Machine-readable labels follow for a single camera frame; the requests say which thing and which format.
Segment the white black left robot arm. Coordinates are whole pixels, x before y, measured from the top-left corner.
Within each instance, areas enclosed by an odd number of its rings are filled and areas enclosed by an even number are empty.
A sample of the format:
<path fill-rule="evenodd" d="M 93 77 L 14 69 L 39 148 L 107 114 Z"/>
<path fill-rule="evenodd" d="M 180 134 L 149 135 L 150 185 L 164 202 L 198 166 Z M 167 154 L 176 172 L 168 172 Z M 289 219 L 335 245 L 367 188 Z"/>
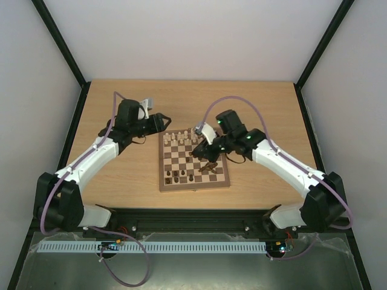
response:
<path fill-rule="evenodd" d="M 73 162 L 56 173 L 38 178 L 34 200 L 34 217 L 40 230 L 48 235 L 46 225 L 55 230 L 73 231 L 84 227 L 106 227 L 112 210 L 102 205 L 86 205 L 82 192 L 92 178 L 111 160 L 119 156 L 135 138 L 163 132 L 171 124 L 162 113 L 150 114 L 151 99 L 123 99 L 114 103 L 112 116 L 92 145 Z"/>

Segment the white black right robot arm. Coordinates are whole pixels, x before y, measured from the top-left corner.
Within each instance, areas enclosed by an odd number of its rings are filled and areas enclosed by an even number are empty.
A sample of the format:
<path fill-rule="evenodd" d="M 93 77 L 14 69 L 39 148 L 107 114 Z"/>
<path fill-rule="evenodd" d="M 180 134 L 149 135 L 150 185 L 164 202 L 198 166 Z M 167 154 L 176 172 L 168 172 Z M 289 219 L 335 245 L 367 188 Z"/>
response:
<path fill-rule="evenodd" d="M 278 236 L 291 227 L 309 227 L 322 233 L 345 212 L 342 204 L 345 192 L 338 174 L 308 167 L 281 150 L 263 131 L 247 130 L 234 110 L 218 114 L 216 120 L 220 134 L 205 122 L 195 127 L 195 133 L 203 140 L 192 151 L 193 157 L 214 163 L 220 155 L 235 152 L 270 169 L 303 199 L 300 204 L 279 204 L 266 212 L 262 226 L 269 236 Z"/>

